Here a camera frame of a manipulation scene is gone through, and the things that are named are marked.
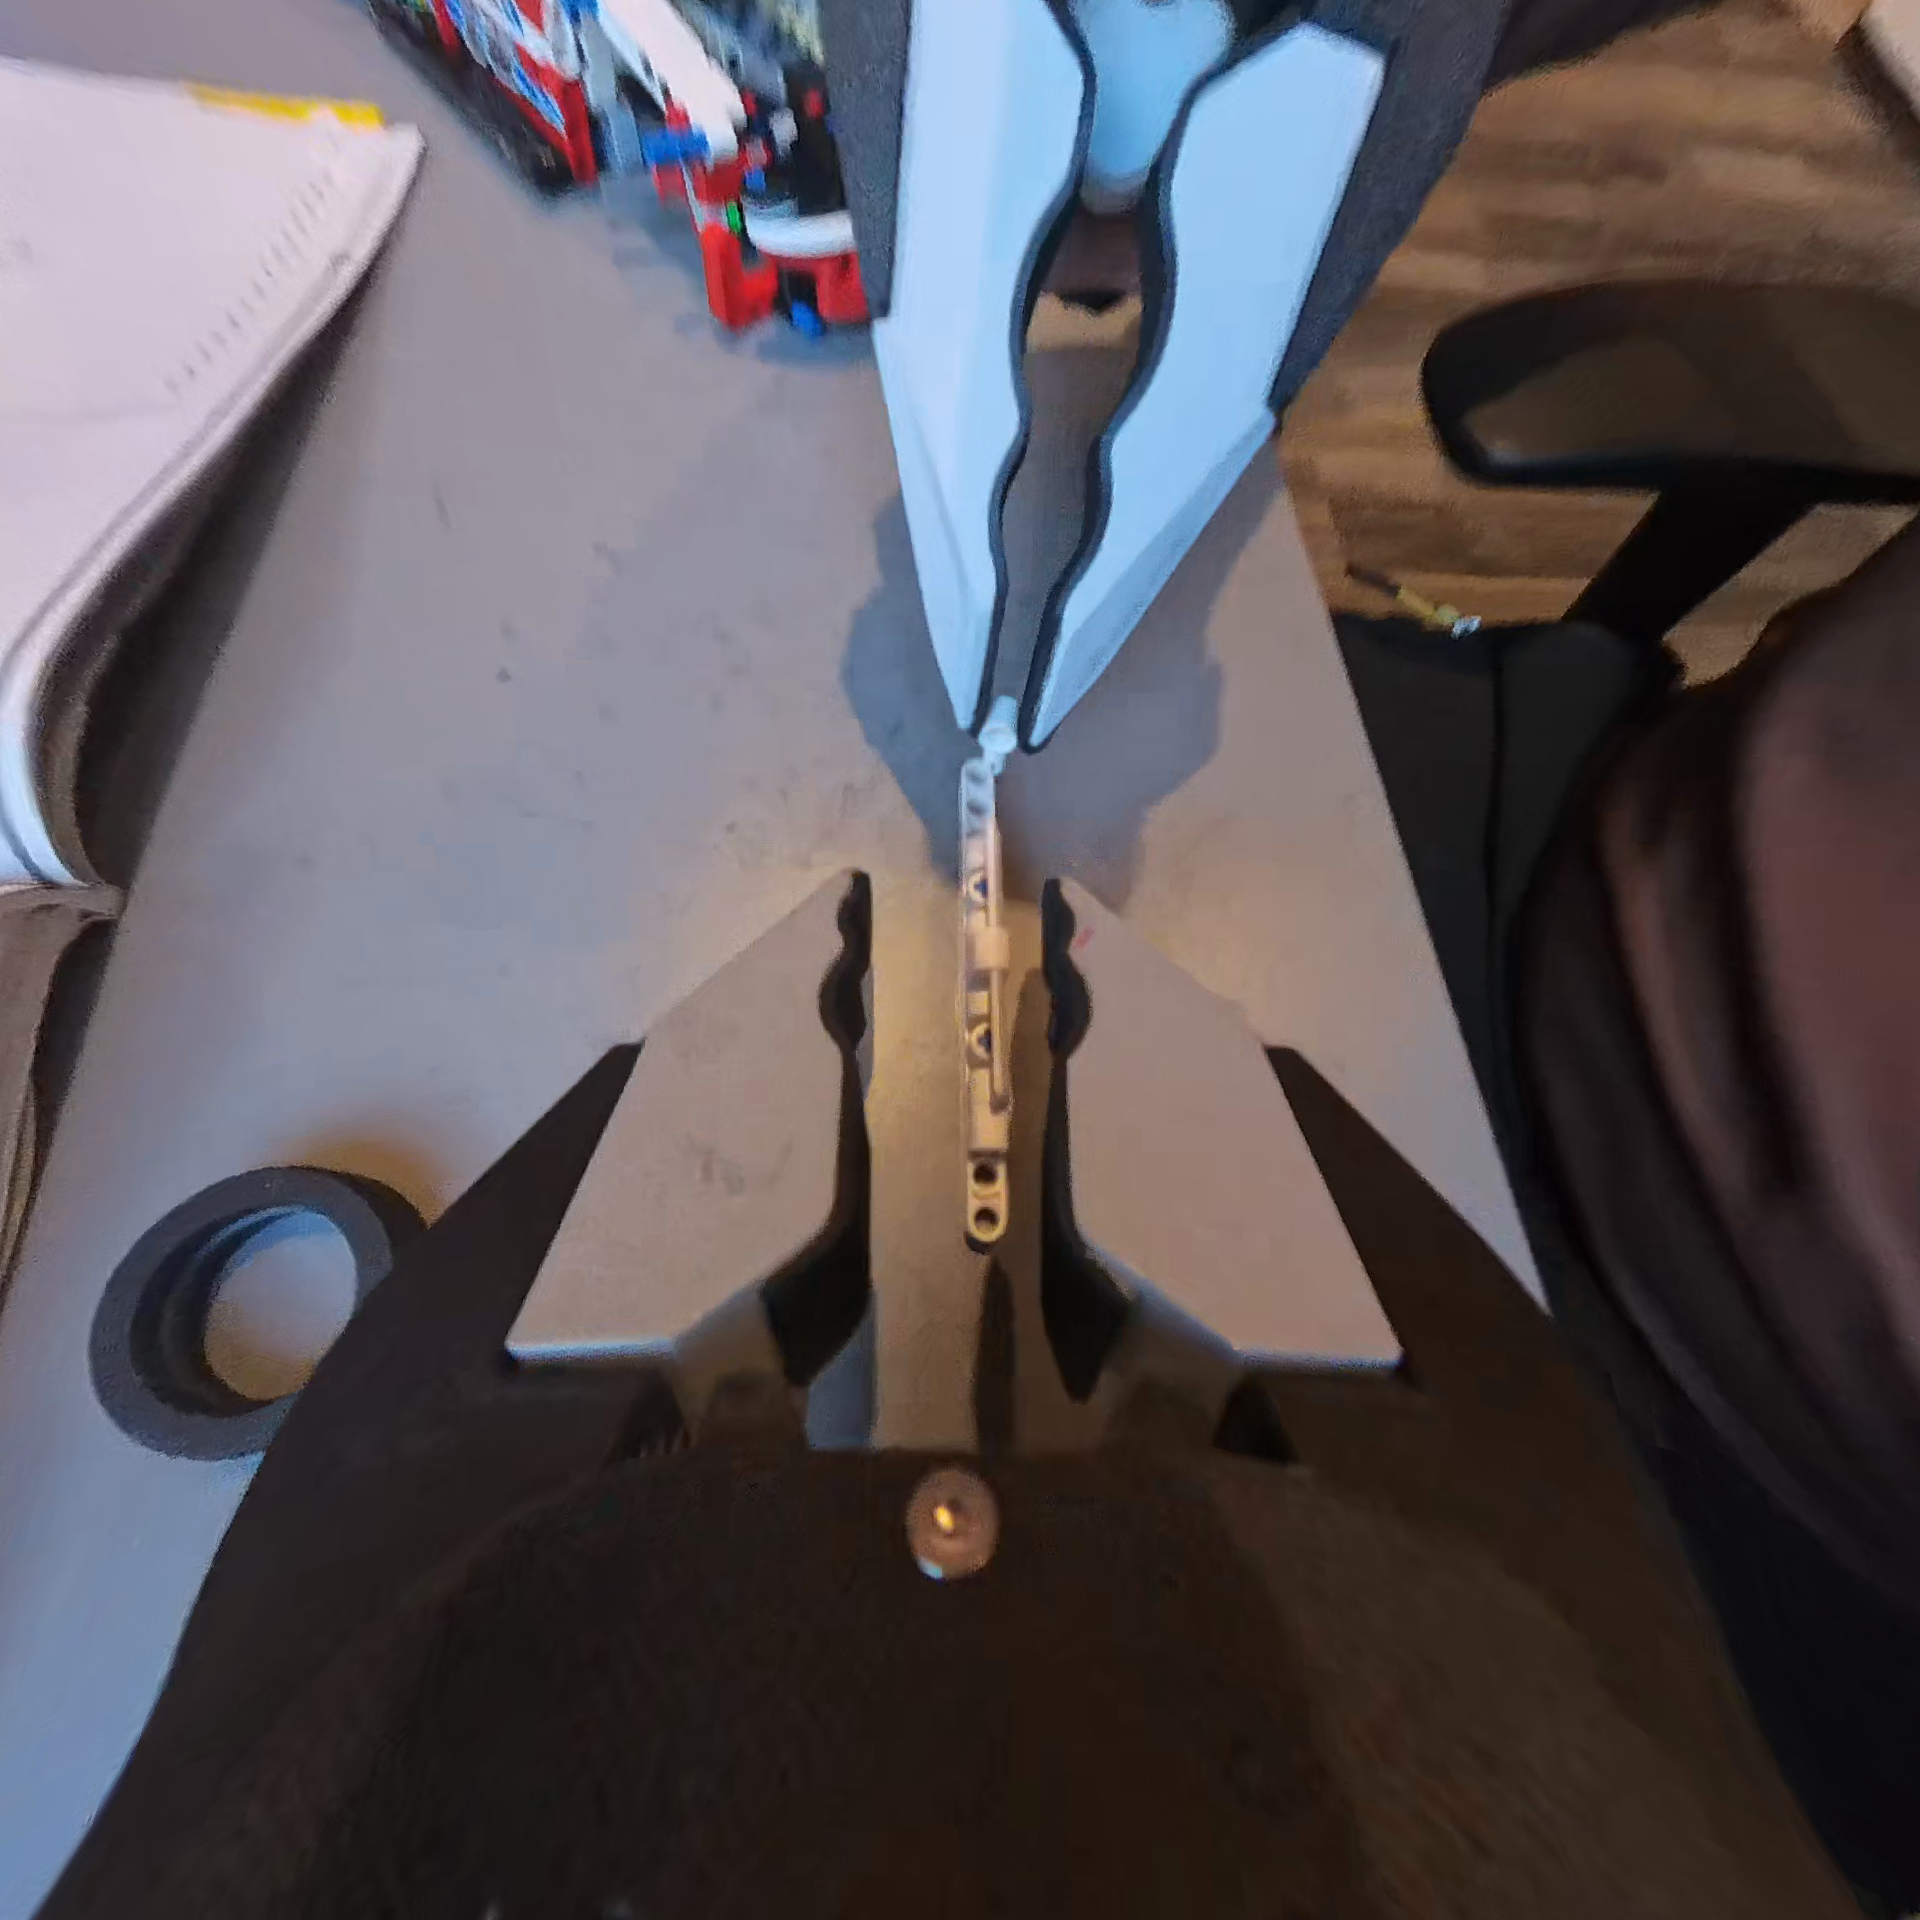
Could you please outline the black office chair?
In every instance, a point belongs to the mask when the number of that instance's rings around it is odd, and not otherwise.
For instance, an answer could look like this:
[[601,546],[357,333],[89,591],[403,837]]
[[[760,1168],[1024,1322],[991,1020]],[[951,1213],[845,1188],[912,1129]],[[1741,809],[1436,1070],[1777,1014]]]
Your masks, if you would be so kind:
[[1626,278],[1487,306],[1423,362],[1451,468],[1645,493],[1565,610],[1658,647],[1823,508],[1919,503],[1919,310],[1835,282]]

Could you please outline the open instruction booklet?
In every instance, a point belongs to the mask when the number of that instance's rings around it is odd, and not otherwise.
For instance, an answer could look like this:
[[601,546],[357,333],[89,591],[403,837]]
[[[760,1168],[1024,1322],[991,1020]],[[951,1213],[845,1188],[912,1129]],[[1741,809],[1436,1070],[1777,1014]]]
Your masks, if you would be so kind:
[[389,241],[426,152],[368,103],[3,62],[3,1264],[64,954],[121,911],[80,748],[123,628]]

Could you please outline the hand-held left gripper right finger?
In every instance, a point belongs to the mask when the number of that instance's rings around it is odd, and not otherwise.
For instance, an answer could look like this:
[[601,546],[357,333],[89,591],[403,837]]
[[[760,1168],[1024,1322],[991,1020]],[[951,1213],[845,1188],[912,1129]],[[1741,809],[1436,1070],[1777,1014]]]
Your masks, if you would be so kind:
[[1387,1378],[1404,1346],[1247,1013],[1051,880],[1041,1306],[1074,1404]]

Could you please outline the narrow black rubber tire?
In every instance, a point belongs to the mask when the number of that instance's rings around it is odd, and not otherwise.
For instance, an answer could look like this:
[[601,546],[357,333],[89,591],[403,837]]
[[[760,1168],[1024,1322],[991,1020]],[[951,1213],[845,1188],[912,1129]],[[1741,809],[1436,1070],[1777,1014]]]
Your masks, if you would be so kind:
[[257,1240],[325,1228],[347,1250],[360,1306],[426,1225],[403,1191],[340,1168],[247,1168],[192,1191],[130,1244],[103,1287],[87,1332],[98,1407],[157,1455],[261,1455],[303,1390],[252,1396],[212,1367],[208,1322],[227,1273]]

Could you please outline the long white brick beam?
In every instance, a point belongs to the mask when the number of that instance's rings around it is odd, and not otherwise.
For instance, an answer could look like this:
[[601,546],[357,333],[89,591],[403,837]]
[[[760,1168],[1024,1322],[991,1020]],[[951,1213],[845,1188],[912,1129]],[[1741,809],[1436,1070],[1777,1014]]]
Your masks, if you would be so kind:
[[991,1254],[1012,1213],[1015,1122],[1012,937],[1001,898],[997,758],[978,754],[959,776],[959,1033],[965,1073],[965,1237]]

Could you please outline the red white brick race car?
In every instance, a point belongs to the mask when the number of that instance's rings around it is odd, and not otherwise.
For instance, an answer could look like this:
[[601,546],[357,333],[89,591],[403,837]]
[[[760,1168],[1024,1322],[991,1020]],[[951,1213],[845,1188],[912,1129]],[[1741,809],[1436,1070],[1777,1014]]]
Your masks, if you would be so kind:
[[864,327],[815,1],[367,1],[545,196],[642,176],[689,216],[711,317]]

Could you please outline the grey desk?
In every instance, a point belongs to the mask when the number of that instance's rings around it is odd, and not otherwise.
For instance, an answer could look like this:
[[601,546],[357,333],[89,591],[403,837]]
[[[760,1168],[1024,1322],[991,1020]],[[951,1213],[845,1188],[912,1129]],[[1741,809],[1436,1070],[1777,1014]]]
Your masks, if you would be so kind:
[[247,1461],[125,1439],[133,1238],[277,1161],[440,1213],[834,871],[874,890],[874,1316],[828,1444],[973,1438],[953,800],[872,356],[704,313],[648,194],[545,205],[349,5],[10,5],[4,53],[343,90],[426,160],[353,328],[154,641],[205,674],[4,1305],[4,1916],[138,1737]]

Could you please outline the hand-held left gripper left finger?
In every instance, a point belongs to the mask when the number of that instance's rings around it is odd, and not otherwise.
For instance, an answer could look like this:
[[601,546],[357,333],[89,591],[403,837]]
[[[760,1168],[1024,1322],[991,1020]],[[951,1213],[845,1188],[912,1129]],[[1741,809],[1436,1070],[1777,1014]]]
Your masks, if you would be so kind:
[[508,1332],[540,1372],[791,1391],[872,1296],[874,889],[837,871],[648,1031]]

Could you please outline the person's torso in brown shirt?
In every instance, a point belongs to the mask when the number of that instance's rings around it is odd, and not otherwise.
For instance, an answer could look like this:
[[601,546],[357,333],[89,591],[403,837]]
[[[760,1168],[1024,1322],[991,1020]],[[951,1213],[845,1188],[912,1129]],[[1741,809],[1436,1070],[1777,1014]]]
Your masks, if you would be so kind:
[[1919,1580],[1915,520],[1628,732],[1524,914],[1569,1221],[1730,1455]]

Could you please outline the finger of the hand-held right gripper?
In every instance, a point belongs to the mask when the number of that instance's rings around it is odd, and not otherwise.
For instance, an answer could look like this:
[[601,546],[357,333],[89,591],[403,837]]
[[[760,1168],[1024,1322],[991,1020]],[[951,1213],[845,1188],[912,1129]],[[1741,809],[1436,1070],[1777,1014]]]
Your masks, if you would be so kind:
[[1023,749],[1049,744],[1272,438],[1280,362],[1384,86],[1381,47],[1296,15],[1229,45],[1183,96],[1136,205],[1136,369],[1090,449]]
[[1089,144],[1089,62],[1055,5],[911,9],[888,308],[874,325],[919,599],[953,722],[992,705],[1024,456],[1024,322]]

